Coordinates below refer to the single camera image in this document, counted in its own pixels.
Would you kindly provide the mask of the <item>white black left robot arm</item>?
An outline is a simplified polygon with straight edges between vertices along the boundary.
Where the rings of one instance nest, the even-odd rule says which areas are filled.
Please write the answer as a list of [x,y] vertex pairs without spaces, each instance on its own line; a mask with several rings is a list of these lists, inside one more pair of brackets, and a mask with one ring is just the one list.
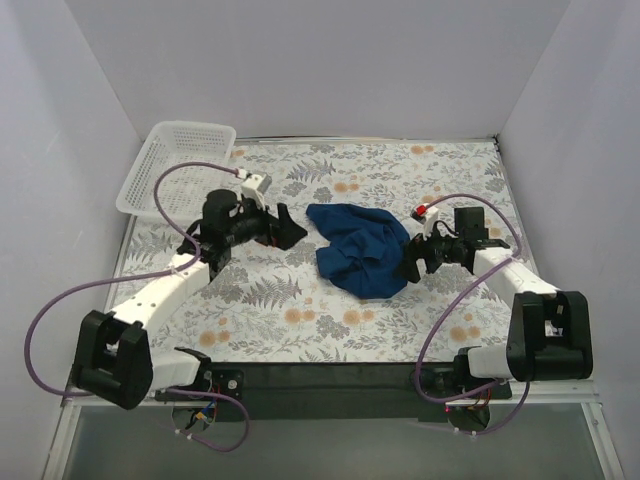
[[228,264],[234,247],[250,241],[289,250],[307,234],[285,204],[271,214],[254,199],[230,190],[210,192],[202,215],[186,231],[169,273],[154,279],[107,313],[82,320],[71,369],[73,386],[131,410],[151,392],[179,387],[193,400],[213,386],[209,358],[177,348],[155,356],[150,339],[195,293]]

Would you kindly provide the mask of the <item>blue printed t-shirt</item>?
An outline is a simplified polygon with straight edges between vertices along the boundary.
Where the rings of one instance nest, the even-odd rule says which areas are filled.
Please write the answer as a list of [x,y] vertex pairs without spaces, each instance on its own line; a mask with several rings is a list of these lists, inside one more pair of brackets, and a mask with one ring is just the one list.
[[359,299],[389,299],[408,281],[395,270],[409,233],[390,212],[311,204],[306,215],[329,245],[316,250],[319,275]]

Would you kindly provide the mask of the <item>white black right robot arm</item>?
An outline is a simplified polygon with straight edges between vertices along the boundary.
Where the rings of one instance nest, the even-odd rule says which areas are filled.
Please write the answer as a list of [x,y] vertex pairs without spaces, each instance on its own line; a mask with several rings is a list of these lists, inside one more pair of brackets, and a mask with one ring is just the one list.
[[398,273],[417,283],[424,271],[455,264],[481,280],[511,310],[507,339],[492,346],[464,347],[450,363],[420,365],[414,383],[426,395],[475,397],[500,381],[583,380],[592,375],[589,307],[578,291],[562,291],[517,260],[510,246],[493,239],[481,207],[457,208],[454,224],[435,207],[411,214],[422,233],[404,247]]

